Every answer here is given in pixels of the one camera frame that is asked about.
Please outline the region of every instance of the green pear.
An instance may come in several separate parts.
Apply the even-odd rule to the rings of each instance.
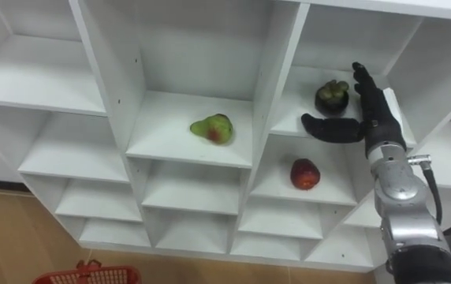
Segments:
[[[191,132],[216,144],[225,144],[233,136],[233,124],[224,114],[216,114],[192,123]]]

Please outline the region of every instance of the plastic basket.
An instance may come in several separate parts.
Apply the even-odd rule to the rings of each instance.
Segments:
[[[141,284],[141,279],[134,267],[101,267],[98,260],[84,265],[81,260],[76,270],[46,273],[33,284]]]

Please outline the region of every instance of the floor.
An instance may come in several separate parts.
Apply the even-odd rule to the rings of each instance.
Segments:
[[[375,284],[372,273],[83,249],[36,198],[0,192],[0,283],[31,283],[43,273],[73,269],[80,259],[97,259],[106,266],[132,265],[140,271],[143,284]]]

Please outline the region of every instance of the red apple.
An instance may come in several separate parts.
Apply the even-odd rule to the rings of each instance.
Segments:
[[[290,170],[290,181],[303,190],[309,190],[320,181],[320,171],[309,159],[297,159]]]

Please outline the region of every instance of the robotic hand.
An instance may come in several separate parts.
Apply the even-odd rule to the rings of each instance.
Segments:
[[[397,284],[451,283],[451,252],[440,228],[442,209],[428,156],[407,157],[401,127],[382,90],[366,68],[353,63],[363,121],[352,118],[301,117],[306,131],[330,143],[365,139],[366,156],[375,178],[375,207],[389,256],[387,269]],[[414,175],[420,165],[436,200],[437,220],[426,206],[428,187]]]

